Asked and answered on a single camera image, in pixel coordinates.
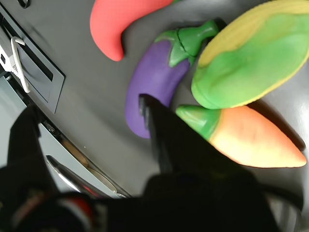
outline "orange carrot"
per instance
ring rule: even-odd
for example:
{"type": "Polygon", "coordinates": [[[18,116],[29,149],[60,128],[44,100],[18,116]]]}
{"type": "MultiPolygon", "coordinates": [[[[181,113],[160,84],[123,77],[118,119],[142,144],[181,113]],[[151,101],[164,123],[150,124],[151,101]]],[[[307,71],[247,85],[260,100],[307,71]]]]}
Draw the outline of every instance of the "orange carrot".
{"type": "Polygon", "coordinates": [[[272,122],[248,106],[209,110],[182,105],[176,114],[235,162],[261,168],[301,167],[306,158],[272,122]]]}

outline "eggplant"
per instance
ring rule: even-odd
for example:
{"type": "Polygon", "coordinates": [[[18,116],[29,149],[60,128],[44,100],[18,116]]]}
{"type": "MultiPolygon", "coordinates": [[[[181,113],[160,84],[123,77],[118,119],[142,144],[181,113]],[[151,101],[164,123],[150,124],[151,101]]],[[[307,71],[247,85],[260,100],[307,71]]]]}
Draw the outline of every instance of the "eggplant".
{"type": "Polygon", "coordinates": [[[142,138],[150,138],[139,111],[139,95],[149,94],[165,106],[206,39],[219,32],[215,21],[200,27],[170,30],[160,34],[138,63],[126,95],[125,115],[130,129],[142,138]]]}

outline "dark gray table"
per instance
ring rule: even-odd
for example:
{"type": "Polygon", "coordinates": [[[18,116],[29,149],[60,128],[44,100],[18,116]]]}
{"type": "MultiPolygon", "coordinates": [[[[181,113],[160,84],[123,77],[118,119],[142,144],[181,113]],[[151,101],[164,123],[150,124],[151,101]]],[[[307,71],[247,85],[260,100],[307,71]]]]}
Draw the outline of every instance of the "dark gray table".
{"type": "MultiPolygon", "coordinates": [[[[106,58],[91,38],[89,16],[94,0],[32,0],[26,10],[14,0],[1,2],[67,77],[55,114],[31,97],[104,173],[129,193],[139,194],[146,179],[158,171],[149,141],[135,136],[124,117],[126,88],[143,52],[166,29],[218,16],[229,23],[264,1],[183,0],[134,22],[123,34],[126,55],[121,62],[106,58]]],[[[289,125],[304,143],[309,142],[308,72],[306,64],[294,78],[263,98],[272,109],[268,117],[277,124],[284,118],[283,130],[288,131],[289,125]]],[[[190,78],[188,74],[180,84],[172,108],[195,103],[190,78]]],[[[260,104],[254,107],[261,109],[260,104]]],[[[307,167],[252,170],[263,183],[300,196],[304,192],[304,214],[309,214],[307,167]]]]}

